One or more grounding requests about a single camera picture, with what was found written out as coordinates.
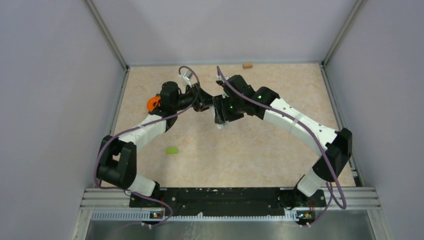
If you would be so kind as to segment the white remote control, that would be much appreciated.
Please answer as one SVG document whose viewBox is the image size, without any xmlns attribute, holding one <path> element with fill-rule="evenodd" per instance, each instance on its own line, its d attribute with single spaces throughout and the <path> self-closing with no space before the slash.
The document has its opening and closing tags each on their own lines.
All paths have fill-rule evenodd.
<svg viewBox="0 0 424 240">
<path fill-rule="evenodd" d="M 214 111 L 214 123 L 218 129 L 224 128 L 229 123 L 224 111 L 221 111 L 221 110 Z"/>
</svg>

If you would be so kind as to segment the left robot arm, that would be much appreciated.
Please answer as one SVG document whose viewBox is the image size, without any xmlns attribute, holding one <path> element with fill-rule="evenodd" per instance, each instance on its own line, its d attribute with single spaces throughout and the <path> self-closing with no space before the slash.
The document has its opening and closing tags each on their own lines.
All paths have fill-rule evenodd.
<svg viewBox="0 0 424 240">
<path fill-rule="evenodd" d="M 161 198 L 159 184 L 138 173 L 138 152 L 155 137 L 170 130 L 179 114 L 189 109 L 203 112 L 212 104 L 212 95 L 199 83 L 187 85 L 182 92 L 176 82 L 165 82 L 161 91 L 147 102 L 145 120 L 102 139 L 93 173 L 95 183 L 102 181 L 113 188 L 136 192 L 147 206 L 156 206 Z"/>
</svg>

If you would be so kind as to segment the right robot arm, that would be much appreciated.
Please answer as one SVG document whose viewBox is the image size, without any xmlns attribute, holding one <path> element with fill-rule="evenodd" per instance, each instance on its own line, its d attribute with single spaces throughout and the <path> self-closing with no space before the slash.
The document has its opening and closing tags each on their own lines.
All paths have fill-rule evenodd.
<svg viewBox="0 0 424 240">
<path fill-rule="evenodd" d="M 318 160 L 295 186 L 293 200 L 297 205 L 307 206 L 326 183 L 338 183 L 352 155 L 350 130 L 345 127 L 336 130 L 311 119 L 270 88 L 262 86 L 254 90 L 241 75 L 218 74 L 216 83 L 223 88 L 223 94 L 212 99 L 214 121 L 219 128 L 245 115 L 254 116 L 283 128 L 318 155 Z"/>
</svg>

